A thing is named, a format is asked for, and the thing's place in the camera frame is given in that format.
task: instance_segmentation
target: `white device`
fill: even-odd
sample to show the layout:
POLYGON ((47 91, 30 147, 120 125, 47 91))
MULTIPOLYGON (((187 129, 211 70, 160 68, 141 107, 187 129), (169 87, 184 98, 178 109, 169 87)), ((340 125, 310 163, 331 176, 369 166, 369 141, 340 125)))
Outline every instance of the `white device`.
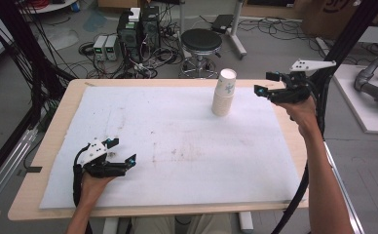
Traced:
POLYGON ((118 37, 116 35, 108 36, 104 48, 106 50, 107 59, 117 60, 120 54, 120 44, 118 37))
POLYGON ((90 144, 86 153, 83 154, 80 164, 84 166, 105 153, 107 153, 107 147, 103 145, 100 140, 95 138, 90 144))
POLYGON ((311 71, 336 65, 335 61, 297 60, 290 71, 311 71))
POLYGON ((140 8, 131 8, 132 15, 129 16, 129 21, 140 20, 140 8))
POLYGON ((106 60, 106 50, 104 50, 104 45, 106 44, 107 36, 98 36, 97 40, 94 42, 94 58, 96 60, 106 60))

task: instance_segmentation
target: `table leg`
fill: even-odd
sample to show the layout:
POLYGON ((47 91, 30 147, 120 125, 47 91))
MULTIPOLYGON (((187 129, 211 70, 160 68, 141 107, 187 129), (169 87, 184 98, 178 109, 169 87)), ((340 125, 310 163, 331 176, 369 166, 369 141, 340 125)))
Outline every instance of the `table leg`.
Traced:
POLYGON ((237 48, 238 53, 240 55, 240 59, 243 59, 244 56, 246 56, 246 50, 245 50, 244 46, 242 45, 240 39, 237 36, 238 23, 240 21, 240 15, 241 15, 241 9, 242 9, 243 2, 244 2, 244 0, 238 0, 237 5, 235 7, 234 23, 232 25, 232 28, 227 29, 229 39, 232 40, 235 47, 237 48))
POLYGON ((250 212, 238 213, 240 219, 241 231, 244 233, 253 232, 252 214, 250 212))
POLYGON ((118 217, 107 217, 104 221, 103 234, 117 234, 119 221, 118 217))

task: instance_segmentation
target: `white cup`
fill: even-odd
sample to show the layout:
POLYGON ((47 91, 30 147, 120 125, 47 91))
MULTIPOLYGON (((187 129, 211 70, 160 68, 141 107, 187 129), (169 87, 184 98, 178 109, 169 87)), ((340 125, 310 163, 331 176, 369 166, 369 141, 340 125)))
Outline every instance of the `white cup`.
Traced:
POLYGON ((212 112, 217 116, 225 116, 231 110, 232 99, 234 96, 221 97, 217 93, 213 96, 212 112))
POLYGON ((215 93, 221 97, 232 96, 235 92, 236 78, 237 72, 234 70, 229 68, 222 69, 217 80, 215 93))

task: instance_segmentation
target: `stool leg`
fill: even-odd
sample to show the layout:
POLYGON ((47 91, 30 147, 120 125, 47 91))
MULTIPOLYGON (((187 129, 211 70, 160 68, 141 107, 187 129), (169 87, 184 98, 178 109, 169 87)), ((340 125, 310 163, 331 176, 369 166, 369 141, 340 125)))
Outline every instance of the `stool leg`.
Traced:
POLYGON ((204 57, 203 56, 197 56, 197 64, 196 64, 196 70, 198 71, 198 78, 201 78, 201 70, 202 70, 202 61, 203 61, 204 57))

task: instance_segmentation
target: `human arm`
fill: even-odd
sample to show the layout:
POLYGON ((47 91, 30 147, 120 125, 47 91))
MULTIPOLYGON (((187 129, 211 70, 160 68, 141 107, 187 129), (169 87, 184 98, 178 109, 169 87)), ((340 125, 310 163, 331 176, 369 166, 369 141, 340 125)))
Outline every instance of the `human arm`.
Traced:
POLYGON ((341 189, 326 156, 313 99, 309 97, 300 103, 277 105, 286 109, 298 124, 299 133, 304 137, 309 168, 312 233, 353 233, 341 189))
POLYGON ((82 195, 79 205, 71 217, 70 223, 65 231, 66 234, 84 234, 89 221, 90 214, 95 203, 104 191, 107 183, 114 177, 96 178, 88 173, 83 174, 82 195))

